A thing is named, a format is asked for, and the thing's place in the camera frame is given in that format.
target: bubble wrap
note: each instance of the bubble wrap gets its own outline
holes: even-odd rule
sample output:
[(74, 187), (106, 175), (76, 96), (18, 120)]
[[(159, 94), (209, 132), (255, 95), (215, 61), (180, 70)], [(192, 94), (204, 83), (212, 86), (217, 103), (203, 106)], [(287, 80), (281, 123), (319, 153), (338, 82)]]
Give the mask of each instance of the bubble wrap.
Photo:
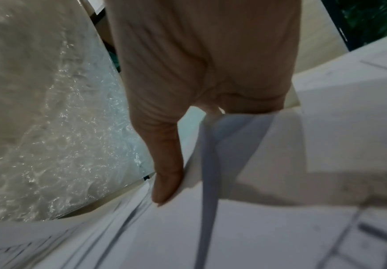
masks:
[(0, 220), (56, 218), (152, 171), (76, 0), (0, 0)]

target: plastic wrap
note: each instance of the plastic wrap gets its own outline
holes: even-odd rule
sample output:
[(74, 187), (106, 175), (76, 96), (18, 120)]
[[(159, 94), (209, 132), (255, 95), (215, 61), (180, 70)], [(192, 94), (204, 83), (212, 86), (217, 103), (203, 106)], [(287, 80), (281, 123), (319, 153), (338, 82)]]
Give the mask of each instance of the plastic wrap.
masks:
[(0, 220), (55, 218), (151, 163), (80, 3), (0, 0)]

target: hand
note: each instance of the hand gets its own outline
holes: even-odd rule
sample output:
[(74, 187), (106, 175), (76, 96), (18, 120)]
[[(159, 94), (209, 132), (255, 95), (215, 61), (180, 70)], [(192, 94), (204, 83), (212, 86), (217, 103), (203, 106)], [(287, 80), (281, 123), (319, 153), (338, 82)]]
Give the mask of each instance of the hand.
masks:
[(177, 122), (283, 108), (297, 56), (300, 0), (107, 0), (130, 119), (152, 155), (152, 200), (183, 178)]

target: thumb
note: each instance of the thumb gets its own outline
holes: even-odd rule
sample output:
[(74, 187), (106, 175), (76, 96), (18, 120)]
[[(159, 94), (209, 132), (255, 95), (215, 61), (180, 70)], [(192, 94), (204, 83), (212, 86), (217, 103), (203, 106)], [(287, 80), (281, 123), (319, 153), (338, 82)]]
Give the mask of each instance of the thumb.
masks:
[(130, 112), (133, 128), (145, 141), (154, 160), (156, 172), (152, 201), (166, 202), (178, 189), (183, 178), (183, 156), (177, 123), (145, 122), (139, 113)]

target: green foliage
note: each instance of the green foliage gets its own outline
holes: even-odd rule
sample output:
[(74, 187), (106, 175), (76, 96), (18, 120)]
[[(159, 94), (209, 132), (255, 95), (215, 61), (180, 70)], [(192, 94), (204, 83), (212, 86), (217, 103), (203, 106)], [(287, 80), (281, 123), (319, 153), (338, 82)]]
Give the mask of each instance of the green foliage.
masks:
[(336, 0), (363, 45), (387, 36), (387, 0)]

